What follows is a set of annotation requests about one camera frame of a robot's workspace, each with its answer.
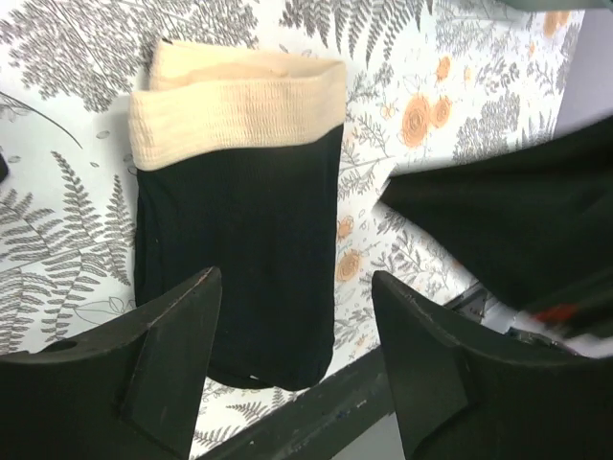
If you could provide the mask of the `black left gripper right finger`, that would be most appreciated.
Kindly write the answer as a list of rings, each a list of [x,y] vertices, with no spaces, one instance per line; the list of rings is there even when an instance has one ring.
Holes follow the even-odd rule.
[[[608,459],[612,361],[528,344],[372,279],[408,459]]]

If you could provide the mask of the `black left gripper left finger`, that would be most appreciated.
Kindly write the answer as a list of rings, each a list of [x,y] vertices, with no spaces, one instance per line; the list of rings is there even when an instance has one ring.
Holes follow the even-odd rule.
[[[2,356],[2,457],[188,458],[220,300],[207,268],[85,333]]]

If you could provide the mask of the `black underwear beige waistband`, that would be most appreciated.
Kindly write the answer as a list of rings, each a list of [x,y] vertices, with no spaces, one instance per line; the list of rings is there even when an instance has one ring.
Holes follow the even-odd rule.
[[[219,383],[298,391],[329,369],[346,79],[336,59],[163,40],[131,94],[135,301],[218,268]]]

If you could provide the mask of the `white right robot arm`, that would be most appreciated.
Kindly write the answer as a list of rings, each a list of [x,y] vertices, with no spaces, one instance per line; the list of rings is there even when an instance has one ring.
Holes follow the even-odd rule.
[[[612,122],[391,178],[382,202],[499,301],[567,336],[612,334]]]

